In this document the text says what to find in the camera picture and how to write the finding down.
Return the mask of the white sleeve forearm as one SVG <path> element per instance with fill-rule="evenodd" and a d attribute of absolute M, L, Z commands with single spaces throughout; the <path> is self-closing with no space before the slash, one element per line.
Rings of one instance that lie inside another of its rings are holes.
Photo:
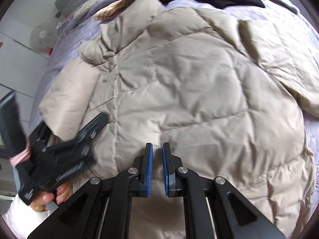
<path fill-rule="evenodd" d="M 33 210 L 17 194 L 2 218 L 17 238 L 27 238 L 51 213 L 51 210 Z"/>

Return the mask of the person's left hand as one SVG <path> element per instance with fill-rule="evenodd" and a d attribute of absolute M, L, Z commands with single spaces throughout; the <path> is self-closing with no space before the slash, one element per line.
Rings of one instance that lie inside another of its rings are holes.
<path fill-rule="evenodd" d="M 67 201 L 72 194 L 72 184 L 70 182 L 66 182 L 56 188 L 56 193 L 46 191 L 38 192 L 33 201 L 30 203 L 30 207 L 37 212 L 47 211 L 49 210 L 49 203 L 56 201 L 56 203 L 60 205 Z"/>

